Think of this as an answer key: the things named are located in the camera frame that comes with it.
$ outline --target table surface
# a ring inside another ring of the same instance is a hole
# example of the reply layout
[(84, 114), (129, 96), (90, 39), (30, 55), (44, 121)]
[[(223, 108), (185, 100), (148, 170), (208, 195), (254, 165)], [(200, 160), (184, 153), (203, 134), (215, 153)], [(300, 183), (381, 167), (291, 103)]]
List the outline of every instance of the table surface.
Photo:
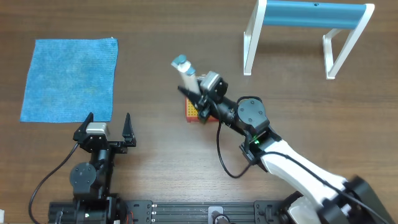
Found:
[[(171, 61), (188, 55), (198, 73), (220, 73), (227, 96), (260, 96), (272, 127), (301, 155), (326, 170), (358, 174), (398, 221), (398, 1), (373, 0), (373, 17), (336, 80), (325, 79), (325, 29), (263, 27), (251, 77), (243, 76), (243, 31), (254, 0), (13, 0), (0, 2), (0, 208), (5, 221), (30, 222), (27, 206), (40, 180), (74, 145), (76, 123), (20, 123), (35, 39), (119, 40), (115, 140), (127, 112), (137, 147), (117, 155), (111, 186), (127, 200), (252, 202), (282, 200), (294, 189), (258, 167), (228, 177), (216, 155), (216, 123), (187, 123), (180, 77)], [(347, 32), (333, 39), (342, 48)], [(221, 131), (226, 166), (247, 161), (243, 138)], [(71, 200), (69, 173), (90, 156), (77, 150), (42, 186), (34, 215)]]

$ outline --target black cable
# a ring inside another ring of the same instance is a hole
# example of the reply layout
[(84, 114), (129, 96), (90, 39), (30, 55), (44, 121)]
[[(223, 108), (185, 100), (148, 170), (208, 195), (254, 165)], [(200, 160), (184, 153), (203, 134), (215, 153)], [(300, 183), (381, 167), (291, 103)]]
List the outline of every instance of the black cable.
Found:
[(78, 143), (75, 144), (75, 146), (73, 147), (73, 149), (69, 152), (69, 155), (61, 162), (61, 164), (59, 164), (53, 171), (51, 171), (49, 174), (47, 174), (42, 181), (40, 181), (40, 183), (38, 184), (38, 186), (36, 187), (35, 191), (32, 194), (32, 197), (30, 198), (30, 202), (29, 202), (29, 206), (28, 206), (28, 211), (29, 211), (29, 216), (30, 219), (35, 223), (35, 224), (40, 224), (34, 217), (33, 217), (33, 213), (32, 213), (32, 204), (33, 204), (33, 200), (35, 199), (35, 196), (37, 194), (37, 191), (40, 189), (40, 187), (42, 186), (42, 184), (51, 176), (53, 175), (57, 170), (59, 170), (59, 168), (61, 168), (61, 166), (63, 166), (67, 160), (72, 156), (72, 154), (76, 151), (76, 148), (78, 147)]
[[(256, 96), (243, 96), (243, 97), (240, 97), (240, 98), (237, 100), (237, 103), (239, 103), (241, 100), (246, 100), (246, 99), (251, 99), (251, 98), (261, 101), (261, 99), (258, 98), (258, 97), (256, 97)], [(224, 164), (224, 162), (223, 162), (223, 158), (222, 158), (221, 152), (220, 152), (220, 131), (221, 131), (221, 125), (223, 124), (223, 122), (221, 121), (221, 113), (220, 113), (220, 111), (219, 111), (219, 109), (218, 109), (218, 107), (217, 107), (217, 104), (216, 104), (213, 100), (209, 100), (209, 102), (210, 102), (210, 103), (213, 105), (213, 107), (215, 108), (216, 113), (217, 113), (217, 117), (218, 117), (218, 129), (217, 129), (217, 136), (216, 136), (218, 158), (220, 159), (221, 166), (223, 167), (224, 171), (225, 171), (230, 177), (235, 178), (235, 179), (242, 177), (242, 176), (249, 170), (249, 168), (250, 168), (251, 166), (257, 164), (257, 161), (258, 161), (262, 156), (265, 156), (265, 155), (268, 155), (268, 154), (275, 154), (275, 155), (278, 155), (278, 156), (282, 156), (282, 157), (284, 157), (284, 158), (286, 158), (286, 159), (288, 159), (288, 160), (294, 162), (294, 163), (297, 164), (299, 167), (301, 167), (302, 169), (304, 169), (305, 171), (307, 171), (310, 175), (312, 175), (314, 178), (316, 178), (316, 179), (317, 179), (319, 182), (321, 182), (323, 185), (325, 185), (325, 186), (331, 188), (332, 190), (334, 190), (335, 192), (337, 192), (339, 195), (342, 195), (342, 196), (346, 197), (348, 200), (350, 200), (350, 201), (352, 201), (352, 202), (354, 202), (354, 203), (357, 203), (358, 205), (360, 205), (361, 207), (363, 207), (365, 210), (367, 210), (369, 213), (372, 213), (373, 215), (375, 215), (376, 217), (378, 217), (378, 219), (380, 219), (380, 220), (381, 220), (382, 222), (384, 222), (385, 224), (389, 224), (389, 222), (388, 222), (386, 219), (384, 219), (383, 217), (381, 217), (381, 215), (379, 215), (376, 211), (374, 211), (374, 210), (373, 210), (372, 208), (370, 208), (369, 206), (365, 205), (364, 203), (362, 203), (362, 202), (359, 201), (358, 199), (354, 198), (353, 196), (351, 196), (351, 195), (349, 195), (349, 194), (347, 194), (347, 193), (341, 191), (340, 189), (336, 188), (335, 186), (329, 184), (329, 182), (323, 180), (321, 177), (319, 177), (318, 175), (316, 175), (316, 173), (312, 172), (310, 169), (308, 169), (307, 167), (305, 167), (305, 166), (304, 166), (303, 164), (301, 164), (299, 161), (296, 161), (295, 159), (291, 158), (290, 156), (288, 156), (288, 155), (286, 155), (286, 154), (283, 154), (283, 153), (280, 153), (280, 152), (263, 152), (263, 153), (261, 153), (259, 156), (257, 156), (253, 161), (251, 161), (251, 162), (244, 168), (244, 170), (243, 170), (239, 175), (233, 175), (233, 174), (231, 174), (231, 173), (229, 172), (229, 170), (225, 167), (225, 164)], [(247, 139), (248, 139), (248, 137), (245, 138), (245, 144), (244, 144), (245, 149), (246, 149), (246, 147), (248, 147), (248, 140), (247, 140)]]

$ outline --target blue cloth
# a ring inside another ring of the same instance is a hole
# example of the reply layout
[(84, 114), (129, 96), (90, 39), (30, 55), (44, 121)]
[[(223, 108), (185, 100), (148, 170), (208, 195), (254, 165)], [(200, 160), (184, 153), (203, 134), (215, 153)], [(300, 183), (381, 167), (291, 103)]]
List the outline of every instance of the blue cloth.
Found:
[(110, 121), (118, 40), (36, 40), (21, 121)]

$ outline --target robotic arm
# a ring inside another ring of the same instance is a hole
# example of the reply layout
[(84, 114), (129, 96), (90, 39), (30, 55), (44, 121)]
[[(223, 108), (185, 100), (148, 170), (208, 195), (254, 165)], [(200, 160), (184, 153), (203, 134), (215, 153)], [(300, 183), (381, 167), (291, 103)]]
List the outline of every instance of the robotic arm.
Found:
[(261, 99), (244, 96), (237, 102), (229, 100), (225, 97), (228, 84), (215, 72), (198, 78), (195, 86), (195, 69), (184, 55), (172, 65), (185, 82), (178, 89), (197, 109), (200, 121), (205, 123), (214, 116), (220, 127), (224, 123), (245, 136), (240, 148), (249, 163), (284, 179), (300, 192), (280, 208), (285, 223), (394, 223), (363, 179), (355, 177), (349, 182), (296, 153), (270, 127)]

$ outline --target white bracket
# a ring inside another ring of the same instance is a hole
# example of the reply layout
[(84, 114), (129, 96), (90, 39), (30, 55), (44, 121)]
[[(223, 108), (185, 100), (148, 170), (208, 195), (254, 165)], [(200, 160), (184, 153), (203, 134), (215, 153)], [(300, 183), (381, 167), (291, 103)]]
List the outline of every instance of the white bracket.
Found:
[(335, 62), (333, 62), (333, 53), (331, 51), (331, 39), (337, 35), (341, 29), (332, 29), (329, 33), (323, 36), (323, 53), (325, 55), (325, 71), (327, 80), (334, 80), (336, 78), (338, 70), (341, 68), (348, 54), (353, 49), (356, 41), (365, 29), (366, 24), (368, 24), (374, 11), (374, 4), (365, 5), (365, 13), (359, 20), (356, 28), (349, 32), (348, 38)]
[(266, 15), (267, 0), (258, 0), (246, 31), (243, 33), (243, 75), (251, 75), (262, 23)]

